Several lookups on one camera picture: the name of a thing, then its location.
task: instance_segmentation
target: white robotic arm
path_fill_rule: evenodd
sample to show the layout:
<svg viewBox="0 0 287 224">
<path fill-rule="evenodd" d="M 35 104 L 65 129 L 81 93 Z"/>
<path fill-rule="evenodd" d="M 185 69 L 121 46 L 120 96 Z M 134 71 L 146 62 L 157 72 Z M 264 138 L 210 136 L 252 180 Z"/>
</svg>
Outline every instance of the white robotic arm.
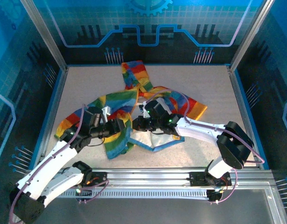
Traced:
<svg viewBox="0 0 287 224">
<path fill-rule="evenodd" d="M 221 156 L 212 161 L 206 172 L 214 178 L 221 178 L 232 168 L 242 169 L 251 151 L 234 136 L 241 138 L 245 144 L 253 147 L 252 140 L 240 128 L 230 121 L 226 125 L 209 124 L 173 114 L 163 100 L 143 102 L 143 116 L 133 121 L 133 129 L 155 131 L 161 129 L 165 134 L 191 137 L 217 146 Z"/>
<path fill-rule="evenodd" d="M 232 131 L 252 146 L 252 141 L 234 122 L 229 122 L 227 125 L 215 125 L 184 118 L 182 115 L 171 113 L 161 100 L 144 103 L 142 110 L 144 116 L 139 116 L 133 121 L 133 129 L 154 131 L 160 128 L 166 134 L 196 138 L 214 144 L 219 148 L 222 155 L 208 165 L 202 176 L 199 175 L 198 178 L 193 178 L 196 181 L 194 186 L 205 186 L 205 184 L 208 186 L 221 186 L 221 177 L 229 177 L 228 172 L 232 168 L 241 169 L 250 154 L 249 149 L 240 144 L 239 141 L 231 139 L 231 136 L 224 132 L 224 130 Z M 55 145 L 49 155 L 34 170 L 19 180 L 15 186 L 10 186 L 11 202 L 14 201 L 18 192 L 23 189 L 21 197 L 15 204 L 14 213 L 26 224 L 33 223 L 44 208 L 67 189 L 76 185 L 81 187 L 93 186 L 106 179 L 107 174 L 105 173 L 98 176 L 98 181 L 93 181 L 97 177 L 96 174 L 94 175 L 92 169 L 81 161 L 76 162 L 55 179 L 52 178 L 71 158 L 90 143 L 91 138 L 109 137 L 124 128 L 123 121 L 119 119 L 100 124 L 101 115 L 107 111 L 90 107 L 83 117 L 84 121 L 77 135 L 78 137 L 67 148 L 63 147 L 76 133 L 77 127 L 75 126 L 64 132 L 61 141 Z M 53 157 L 53 159 L 50 159 L 45 166 L 38 170 L 50 157 Z"/>
</svg>

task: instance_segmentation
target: colorful towel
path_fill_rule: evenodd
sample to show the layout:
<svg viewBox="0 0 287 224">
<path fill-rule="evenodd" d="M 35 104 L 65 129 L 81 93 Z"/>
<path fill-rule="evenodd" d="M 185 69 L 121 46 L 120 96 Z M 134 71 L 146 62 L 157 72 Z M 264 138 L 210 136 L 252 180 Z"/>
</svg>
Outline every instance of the colorful towel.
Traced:
<svg viewBox="0 0 287 224">
<path fill-rule="evenodd" d="M 88 105 L 98 108 L 109 106 L 112 114 L 108 116 L 108 119 L 120 118 L 125 123 L 126 127 L 120 133 L 105 138 L 104 147 L 109 159 L 113 159 L 120 154 L 125 154 L 134 146 L 134 143 L 129 141 L 132 132 L 131 113 L 136 106 L 138 97 L 141 96 L 149 99 L 159 90 L 166 89 L 163 86 L 153 87 L 142 61 L 122 63 L 122 74 L 126 84 L 125 90 L 99 97 Z M 184 114 L 187 108 L 187 102 L 178 93 L 164 92 L 157 97 L 163 97 L 165 103 L 173 113 Z M 198 119 L 204 113 L 207 106 L 192 98 L 187 97 L 187 99 L 190 105 L 187 116 L 191 119 Z M 65 129 L 80 120 L 80 115 L 81 109 L 64 119 L 58 126 L 55 136 L 59 138 Z"/>
</svg>

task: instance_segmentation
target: purple cable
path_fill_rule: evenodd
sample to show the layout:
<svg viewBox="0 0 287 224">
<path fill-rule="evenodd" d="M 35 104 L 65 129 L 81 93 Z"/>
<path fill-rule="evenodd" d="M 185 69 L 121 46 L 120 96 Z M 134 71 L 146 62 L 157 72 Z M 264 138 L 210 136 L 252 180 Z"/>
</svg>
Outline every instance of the purple cable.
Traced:
<svg viewBox="0 0 287 224">
<path fill-rule="evenodd" d="M 81 128 L 81 124 L 82 124 L 82 120 L 83 120 L 83 115 L 84 115 L 84 107 L 87 107 L 86 105 L 82 105 L 82 109 L 81 109 L 81 116 L 80 116 L 80 122 L 79 122 L 79 126 L 76 130 L 76 133 L 73 135 L 73 137 L 71 138 L 70 141 L 68 141 L 67 144 L 65 144 L 60 150 L 58 150 L 57 152 L 55 152 L 51 157 L 49 157 L 45 162 L 43 162 L 39 167 L 38 169 L 36 169 L 36 171 L 30 176 L 30 178 L 26 181 L 26 182 L 31 182 L 32 179 L 35 177 L 35 175 L 38 174 L 38 172 L 40 172 L 40 170 L 48 163 L 50 162 L 53 158 L 55 158 L 55 156 L 57 156 L 58 154 L 60 154 L 62 151 L 64 151 L 74 140 L 75 138 L 77 137 L 79 131 L 80 131 L 80 128 Z M 10 224 L 22 224 L 23 221 L 19 221 L 17 223 L 14 223 L 13 222 L 13 214 L 14 214 L 14 207 L 18 201 L 18 198 L 20 197 L 20 195 L 22 194 L 22 192 L 27 188 L 28 184 L 24 184 L 23 187 L 21 188 L 21 190 L 19 190 L 18 194 L 16 195 L 16 197 L 14 198 L 14 201 L 12 203 L 12 206 L 11 206 L 11 209 L 9 211 L 9 223 Z"/>
<path fill-rule="evenodd" d="M 103 182 L 101 182 L 101 183 L 98 183 L 98 184 L 96 184 L 96 185 L 94 185 L 94 186 L 91 186 L 91 187 L 80 188 L 81 190 L 89 190 L 89 189 L 92 190 L 93 188 L 98 187 L 98 186 L 103 185 L 103 184 L 105 184 L 105 186 L 102 188 L 101 191 L 99 191 L 98 194 L 96 194 L 94 197 L 92 197 L 92 198 L 89 199 L 89 200 L 79 201 L 79 203 L 84 203 L 84 204 L 86 204 L 86 203 L 88 203 L 88 202 L 90 202 L 90 201 L 96 199 L 96 198 L 106 189 L 106 187 L 109 185 L 109 180 L 105 180 L 105 181 L 103 181 Z"/>
<path fill-rule="evenodd" d="M 250 162 L 250 163 L 257 163 L 257 164 L 263 164 L 265 163 L 265 160 L 249 145 L 247 144 L 243 139 L 241 139 L 238 135 L 234 134 L 233 132 L 230 132 L 228 130 L 225 130 L 225 129 L 222 129 L 222 128 L 216 128 L 215 126 L 210 126 L 210 125 L 205 125 L 205 124 L 198 124 L 198 123 L 194 123 L 194 122 L 190 122 L 187 118 L 187 113 L 189 111 L 189 101 L 187 99 L 187 97 L 179 92 L 179 91 L 176 91 L 176 90 L 172 90 L 172 89 L 166 89 L 166 90 L 160 90 L 159 92 L 155 93 L 150 99 L 147 100 L 146 103 L 150 102 L 155 96 L 157 96 L 158 94 L 162 93 L 162 92 L 168 92 L 168 91 L 174 91 L 174 92 L 177 92 L 179 93 L 187 102 L 187 109 L 185 110 L 184 112 L 184 120 L 191 124 L 191 125 L 196 125 L 196 126 L 200 126 L 200 127 L 206 127 L 206 128 L 210 128 L 210 129 L 217 129 L 218 131 L 221 131 L 221 132 L 225 132 L 229 135 L 231 135 L 232 137 L 234 137 L 235 139 L 237 139 L 238 141 L 240 141 L 245 147 L 247 147 L 251 152 L 253 152 L 261 161 L 249 161 L 247 160 L 246 162 Z"/>
<path fill-rule="evenodd" d="M 221 203 L 221 202 L 224 202 L 225 200 L 227 200 L 229 197 L 231 197 L 231 195 L 234 193 L 235 191 L 235 188 L 236 188 L 236 185 L 237 185 L 237 182 L 238 182 L 238 174 L 237 174 L 237 170 L 236 169 L 233 169 L 235 171 L 235 176 L 236 176 L 236 179 L 235 179 L 235 183 L 234 183 L 234 187 L 231 191 L 231 193 L 225 198 L 225 199 L 222 199 L 220 201 L 218 201 L 217 203 Z"/>
</svg>

